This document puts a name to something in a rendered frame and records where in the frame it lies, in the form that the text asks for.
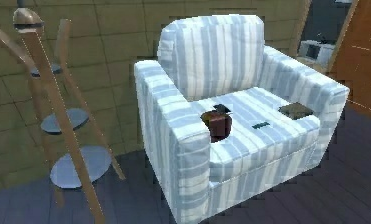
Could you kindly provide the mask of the olive brown flat square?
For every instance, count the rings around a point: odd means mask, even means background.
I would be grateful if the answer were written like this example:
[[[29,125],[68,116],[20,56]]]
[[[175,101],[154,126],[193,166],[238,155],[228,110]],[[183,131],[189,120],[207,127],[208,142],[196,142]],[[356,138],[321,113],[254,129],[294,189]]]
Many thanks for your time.
[[[310,108],[298,102],[282,106],[278,109],[278,111],[292,120],[301,119],[313,114],[313,111]]]

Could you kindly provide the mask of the wooden tripod shelf stand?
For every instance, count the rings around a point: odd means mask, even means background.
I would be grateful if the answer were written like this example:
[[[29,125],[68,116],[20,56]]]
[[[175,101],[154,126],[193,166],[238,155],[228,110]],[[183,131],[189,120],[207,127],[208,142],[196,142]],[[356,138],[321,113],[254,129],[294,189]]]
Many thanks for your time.
[[[93,183],[110,168],[121,180],[125,175],[67,67],[71,21],[60,21],[54,57],[50,59],[41,41],[44,21],[25,6],[24,0],[16,0],[16,4],[13,26],[23,44],[18,45],[1,29],[0,44],[28,72],[28,86],[40,129],[45,134],[61,135],[64,139],[67,153],[61,157],[51,151],[47,141],[42,142],[56,202],[64,203],[64,189],[80,188],[94,223],[106,224]]]

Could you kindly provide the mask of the white microwave oven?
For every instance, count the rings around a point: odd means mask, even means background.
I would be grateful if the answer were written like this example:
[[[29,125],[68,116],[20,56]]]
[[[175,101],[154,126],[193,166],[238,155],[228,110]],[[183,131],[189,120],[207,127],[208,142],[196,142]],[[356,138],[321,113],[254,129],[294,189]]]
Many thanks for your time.
[[[298,55],[318,63],[322,67],[326,67],[334,48],[335,46],[332,44],[323,44],[315,40],[304,40],[300,42]]]

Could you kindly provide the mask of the orange wooden door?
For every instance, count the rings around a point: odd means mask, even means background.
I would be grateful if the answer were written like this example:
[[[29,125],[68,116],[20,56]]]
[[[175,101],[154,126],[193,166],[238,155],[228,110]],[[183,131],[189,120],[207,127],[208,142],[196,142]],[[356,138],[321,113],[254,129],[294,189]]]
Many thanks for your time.
[[[349,105],[371,118],[371,0],[353,0],[328,71],[350,88]]]

